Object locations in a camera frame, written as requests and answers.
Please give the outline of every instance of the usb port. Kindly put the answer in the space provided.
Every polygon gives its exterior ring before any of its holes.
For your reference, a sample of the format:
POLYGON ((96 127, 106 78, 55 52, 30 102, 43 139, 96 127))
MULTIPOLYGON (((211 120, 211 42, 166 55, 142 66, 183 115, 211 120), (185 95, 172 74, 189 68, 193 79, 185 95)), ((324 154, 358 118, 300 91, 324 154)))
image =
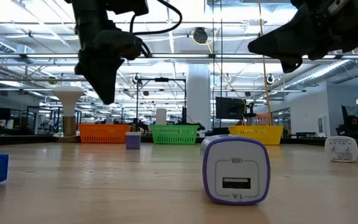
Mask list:
POLYGON ((251 189, 251 178, 223 177, 224 189, 251 189))

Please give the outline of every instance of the purple trim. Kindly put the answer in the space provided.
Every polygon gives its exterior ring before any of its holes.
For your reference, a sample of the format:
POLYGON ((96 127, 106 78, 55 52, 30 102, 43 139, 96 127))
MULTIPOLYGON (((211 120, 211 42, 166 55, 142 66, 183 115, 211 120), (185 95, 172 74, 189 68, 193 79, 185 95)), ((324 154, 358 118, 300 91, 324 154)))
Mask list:
POLYGON ((249 139, 249 138, 244 138, 244 137, 240 137, 240 136, 233 136, 233 137, 227 137, 227 138, 220 138, 220 139, 216 139, 214 141, 211 141, 207 148, 205 149, 204 152, 204 159, 203 159, 203 182, 204 182, 204 189, 206 194, 208 195, 208 197, 215 203, 220 203, 220 204, 225 204, 225 205, 255 205, 263 200, 265 200, 265 198, 267 197, 267 193, 269 192, 269 187, 270 187, 270 160, 269 160, 269 154, 267 153, 266 147, 259 141, 256 141, 254 139, 249 139), (254 143, 259 145, 265 153, 265 158, 266 158, 266 164, 267 164, 267 183, 266 183, 266 190, 264 195, 258 199, 258 200, 254 200, 254 201, 250 201, 250 202, 227 202, 224 200, 220 200, 217 199, 215 197, 213 197, 211 195, 211 192, 209 191, 208 188, 208 182, 206 180, 206 163, 208 161, 208 155, 209 155, 209 150, 211 149, 211 146, 217 143, 221 143, 221 142, 228 142, 228 141, 244 141, 244 142, 250 142, 250 143, 254 143))

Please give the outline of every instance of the table surface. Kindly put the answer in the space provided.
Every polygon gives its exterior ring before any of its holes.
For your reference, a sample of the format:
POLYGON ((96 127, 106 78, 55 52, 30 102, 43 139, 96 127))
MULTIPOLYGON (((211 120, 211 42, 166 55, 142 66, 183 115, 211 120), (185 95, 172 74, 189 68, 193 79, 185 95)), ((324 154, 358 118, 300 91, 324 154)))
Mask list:
POLYGON ((268 147, 272 181, 258 206, 210 202, 200 145, 0 146, 9 179, 0 184, 0 223, 358 224, 358 160, 327 161, 322 147, 268 147))

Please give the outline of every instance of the purple cup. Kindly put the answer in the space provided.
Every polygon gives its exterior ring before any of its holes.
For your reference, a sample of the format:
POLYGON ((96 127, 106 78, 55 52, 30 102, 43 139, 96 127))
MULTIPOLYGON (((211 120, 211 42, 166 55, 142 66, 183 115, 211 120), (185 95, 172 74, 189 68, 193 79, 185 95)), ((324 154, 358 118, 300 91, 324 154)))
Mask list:
POLYGON ((126 135, 127 149, 140 149, 140 135, 138 132, 128 132, 126 135))

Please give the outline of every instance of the column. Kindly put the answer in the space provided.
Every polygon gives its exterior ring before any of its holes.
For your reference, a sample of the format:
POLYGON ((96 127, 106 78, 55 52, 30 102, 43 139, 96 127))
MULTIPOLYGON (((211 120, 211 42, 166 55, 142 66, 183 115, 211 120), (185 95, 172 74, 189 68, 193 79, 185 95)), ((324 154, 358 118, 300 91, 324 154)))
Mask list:
POLYGON ((187 123, 201 123, 211 129, 211 87, 208 64, 190 64, 187 75, 187 123))

